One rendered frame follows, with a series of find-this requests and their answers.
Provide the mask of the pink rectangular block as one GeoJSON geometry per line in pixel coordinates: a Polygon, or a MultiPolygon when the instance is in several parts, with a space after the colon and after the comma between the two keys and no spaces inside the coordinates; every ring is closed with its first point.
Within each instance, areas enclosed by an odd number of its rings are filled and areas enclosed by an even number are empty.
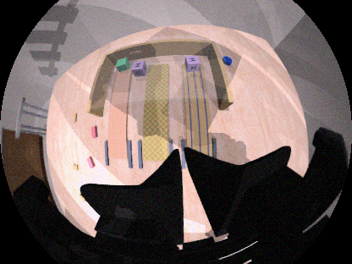
{"type": "Polygon", "coordinates": [[[94,168],[96,165],[95,163],[92,161],[92,157],[88,157],[87,162],[89,163],[89,167],[94,168]]]}
{"type": "Polygon", "coordinates": [[[92,126],[91,128],[91,138],[98,138],[97,126],[92,126]]]}

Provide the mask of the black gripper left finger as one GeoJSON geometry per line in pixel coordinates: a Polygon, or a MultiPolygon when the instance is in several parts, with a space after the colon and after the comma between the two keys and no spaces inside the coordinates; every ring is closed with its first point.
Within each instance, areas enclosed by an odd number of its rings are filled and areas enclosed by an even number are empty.
{"type": "Polygon", "coordinates": [[[179,149],[140,185],[84,184],[81,195],[99,216],[159,220],[176,245],[185,244],[183,169],[179,149]]]}

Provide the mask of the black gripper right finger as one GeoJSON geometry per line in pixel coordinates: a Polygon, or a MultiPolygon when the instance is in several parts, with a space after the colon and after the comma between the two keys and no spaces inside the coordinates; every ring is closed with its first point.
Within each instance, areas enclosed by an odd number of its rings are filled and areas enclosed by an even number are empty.
{"type": "Polygon", "coordinates": [[[290,147],[282,146],[244,165],[223,162],[206,153],[184,148],[187,170],[216,237],[229,234],[227,226],[246,190],[288,165],[290,147]]]}

